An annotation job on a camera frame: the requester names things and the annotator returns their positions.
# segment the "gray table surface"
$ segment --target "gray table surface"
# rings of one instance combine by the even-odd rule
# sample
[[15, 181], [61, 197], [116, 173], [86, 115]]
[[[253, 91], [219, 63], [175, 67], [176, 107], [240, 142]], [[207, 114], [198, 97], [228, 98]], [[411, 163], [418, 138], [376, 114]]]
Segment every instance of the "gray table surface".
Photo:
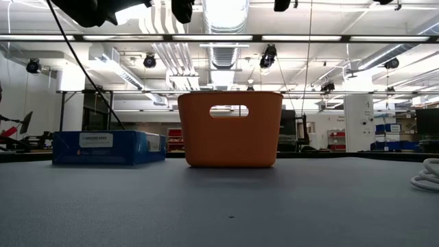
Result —
[[438, 246], [421, 163], [279, 159], [272, 169], [0, 164], [0, 246]]

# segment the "computer monitor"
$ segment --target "computer monitor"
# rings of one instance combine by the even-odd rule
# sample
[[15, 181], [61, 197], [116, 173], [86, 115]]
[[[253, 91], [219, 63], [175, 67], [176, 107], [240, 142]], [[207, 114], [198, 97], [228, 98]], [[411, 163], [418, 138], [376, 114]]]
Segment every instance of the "computer monitor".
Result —
[[29, 128], [30, 119], [32, 118], [32, 114], [34, 112], [30, 112], [26, 115], [24, 120], [21, 122], [21, 128], [20, 128], [20, 134], [25, 134], [27, 132], [27, 129]]
[[416, 110], [416, 125], [418, 134], [439, 134], [439, 108]]

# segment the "ceiling duct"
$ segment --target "ceiling duct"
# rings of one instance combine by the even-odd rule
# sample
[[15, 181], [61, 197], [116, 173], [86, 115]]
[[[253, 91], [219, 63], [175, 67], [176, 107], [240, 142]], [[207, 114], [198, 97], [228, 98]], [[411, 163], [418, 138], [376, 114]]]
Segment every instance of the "ceiling duct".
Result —
[[[428, 22], [422, 24], [421, 26], [414, 29], [409, 35], [420, 35], [420, 36], [436, 36], [439, 34], [439, 15], [430, 19]], [[383, 49], [375, 52], [374, 54], [368, 56], [367, 58], [363, 58], [358, 62], [353, 62], [351, 67], [353, 72], [356, 71], [365, 71], [405, 53], [409, 51], [419, 44], [391, 44], [385, 46]], [[334, 68], [326, 75], [323, 75], [319, 80], [330, 81], [337, 75], [341, 74], [341, 68]]]
[[[107, 56], [104, 47], [99, 44], [93, 44], [88, 50], [88, 56], [91, 60], [102, 62], [108, 70], [114, 71], [122, 80], [133, 85], [137, 90], [148, 91], [149, 89], [143, 84], [143, 81], [135, 74], [131, 73], [129, 69], [120, 64], [120, 54], [116, 49], [112, 48], [111, 55]], [[145, 96], [150, 98], [157, 106], [167, 106], [167, 98], [157, 95], [155, 93], [145, 93]]]
[[[246, 28], [249, 0], [202, 0], [204, 28], [207, 34], [242, 34]], [[210, 47], [209, 59], [211, 79], [215, 85], [230, 85], [234, 71], [227, 71], [236, 65], [239, 48]]]

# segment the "orange basket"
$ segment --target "orange basket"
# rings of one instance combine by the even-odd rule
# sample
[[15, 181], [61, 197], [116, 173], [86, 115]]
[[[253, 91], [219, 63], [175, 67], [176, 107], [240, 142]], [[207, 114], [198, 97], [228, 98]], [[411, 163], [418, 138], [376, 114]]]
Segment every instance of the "orange basket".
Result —
[[[270, 167], [283, 96], [272, 92], [187, 93], [178, 98], [186, 161], [194, 167]], [[213, 117], [212, 106], [244, 105], [245, 117]]]

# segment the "white pillar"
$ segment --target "white pillar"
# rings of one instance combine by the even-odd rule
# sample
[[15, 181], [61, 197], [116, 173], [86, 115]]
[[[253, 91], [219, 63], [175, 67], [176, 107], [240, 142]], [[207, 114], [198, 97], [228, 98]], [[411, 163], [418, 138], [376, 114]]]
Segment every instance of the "white pillar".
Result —
[[375, 142], [372, 95], [347, 95], [344, 97], [346, 121], [346, 151], [369, 151]]
[[[85, 87], [85, 75], [78, 66], [66, 67], [58, 71], [59, 91], [79, 91]], [[75, 94], [64, 105], [64, 121], [62, 131], [82, 130], [82, 111], [84, 107], [84, 95]]]

